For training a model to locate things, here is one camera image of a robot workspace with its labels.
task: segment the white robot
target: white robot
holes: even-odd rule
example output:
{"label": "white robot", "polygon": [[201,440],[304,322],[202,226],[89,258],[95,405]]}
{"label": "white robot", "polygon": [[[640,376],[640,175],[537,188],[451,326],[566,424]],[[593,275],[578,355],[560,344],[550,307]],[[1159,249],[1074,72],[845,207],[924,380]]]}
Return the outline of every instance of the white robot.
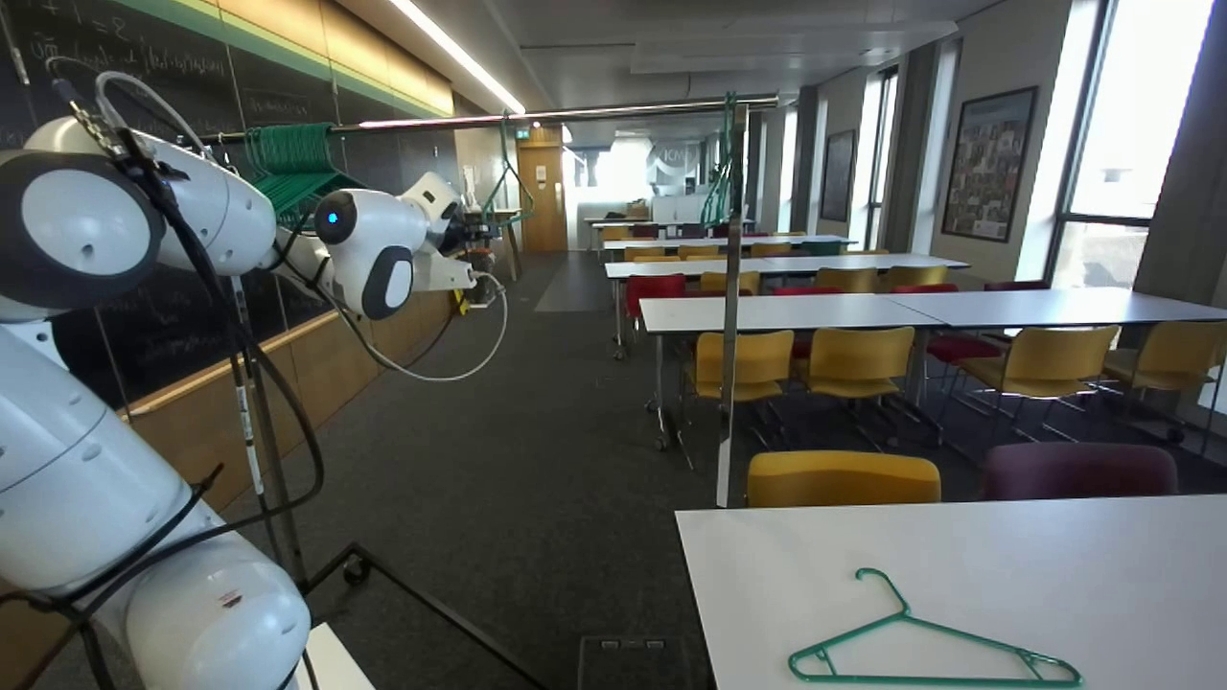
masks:
{"label": "white robot", "polygon": [[[441,194],[437,179],[405,194],[334,191],[318,233],[279,244],[253,185],[206,152],[125,133],[77,115],[0,152],[0,584],[77,599],[146,688],[293,688],[311,631],[294,584],[64,373],[47,318],[124,297],[152,260],[187,270],[187,244],[217,275],[279,258],[367,318],[409,293],[472,288],[472,272],[431,244],[437,217],[421,198]],[[174,211],[194,243],[169,233]]]}

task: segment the metal stand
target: metal stand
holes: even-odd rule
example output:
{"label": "metal stand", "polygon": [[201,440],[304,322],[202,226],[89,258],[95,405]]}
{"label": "metal stand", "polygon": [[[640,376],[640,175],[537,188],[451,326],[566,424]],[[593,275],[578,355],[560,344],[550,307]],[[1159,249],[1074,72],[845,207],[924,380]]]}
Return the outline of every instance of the metal stand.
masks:
{"label": "metal stand", "polygon": [[481,649],[486,649],[501,666],[509,666],[519,677],[525,677],[528,688],[550,688],[541,681],[537,671],[528,671],[528,662],[521,662],[519,657],[509,657],[492,631],[475,629],[472,620],[464,620],[451,607],[431,599],[427,592],[404,584],[385,560],[376,560],[367,548],[350,544],[346,552],[336,552],[318,575],[311,575],[304,584],[304,592],[311,594],[314,587],[321,587],[331,575],[336,575],[350,587],[359,587],[373,573],[385,575],[394,592],[409,594],[413,603],[421,603],[427,611],[432,611],[437,616],[445,616],[451,629],[459,629],[468,639],[475,639]]}

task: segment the ceiling light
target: ceiling light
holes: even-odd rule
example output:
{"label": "ceiling light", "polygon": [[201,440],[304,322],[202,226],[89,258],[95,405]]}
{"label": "ceiling light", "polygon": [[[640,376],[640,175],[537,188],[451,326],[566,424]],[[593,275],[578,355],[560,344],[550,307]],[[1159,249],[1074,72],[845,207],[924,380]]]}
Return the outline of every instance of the ceiling light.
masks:
{"label": "ceiling light", "polygon": [[493,72],[486,72],[445,28],[437,28],[413,0],[391,0],[432,47],[441,47],[468,76],[475,76],[505,111],[525,115],[525,102],[509,95]]}

